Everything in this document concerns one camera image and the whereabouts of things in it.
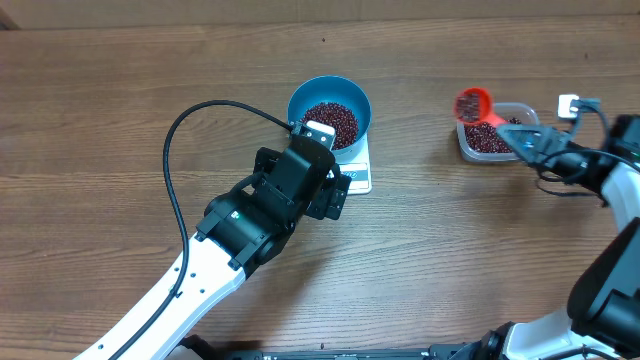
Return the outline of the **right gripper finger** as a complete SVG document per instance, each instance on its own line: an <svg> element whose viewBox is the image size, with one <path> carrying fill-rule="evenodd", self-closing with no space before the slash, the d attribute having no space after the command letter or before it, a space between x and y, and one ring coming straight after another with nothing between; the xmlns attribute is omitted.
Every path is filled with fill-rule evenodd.
<svg viewBox="0 0 640 360"><path fill-rule="evenodd" d="M526 163L528 166L540 166L543 160L548 156L547 148L549 142L540 141L505 141L507 146L512 150L515 156Z"/></svg>
<svg viewBox="0 0 640 360"><path fill-rule="evenodd" d="M497 134L508 145L546 145L570 138L569 132L547 125L504 124L497 127Z"/></svg>

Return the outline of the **orange measuring scoop blue handle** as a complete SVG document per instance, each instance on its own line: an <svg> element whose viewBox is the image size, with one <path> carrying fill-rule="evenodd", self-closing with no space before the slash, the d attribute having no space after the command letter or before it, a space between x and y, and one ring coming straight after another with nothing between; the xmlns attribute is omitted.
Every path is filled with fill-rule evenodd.
<svg viewBox="0 0 640 360"><path fill-rule="evenodd" d="M487 124L494 128L507 123L493 111L493 100L484 88L467 88L454 100L456 119L467 126Z"/></svg>

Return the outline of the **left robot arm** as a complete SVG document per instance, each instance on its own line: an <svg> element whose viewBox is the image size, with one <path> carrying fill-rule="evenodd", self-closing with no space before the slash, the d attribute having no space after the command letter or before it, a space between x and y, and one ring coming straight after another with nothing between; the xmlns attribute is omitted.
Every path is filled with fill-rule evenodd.
<svg viewBox="0 0 640 360"><path fill-rule="evenodd" d="M348 178L329 135L294 135L256 156L253 174L212 200L171 268L83 359L165 359L216 304L277 256L303 215L337 219Z"/></svg>

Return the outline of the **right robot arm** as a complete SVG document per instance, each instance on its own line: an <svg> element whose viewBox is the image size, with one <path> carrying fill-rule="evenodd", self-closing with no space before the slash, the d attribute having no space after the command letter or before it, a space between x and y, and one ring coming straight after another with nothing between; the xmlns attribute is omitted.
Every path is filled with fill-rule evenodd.
<svg viewBox="0 0 640 360"><path fill-rule="evenodd" d="M565 308L506 323L458 359L634 359L639 355L639 118L621 115L601 149L549 126L502 125L527 166L591 191L614 215L617 237L580 276Z"/></svg>

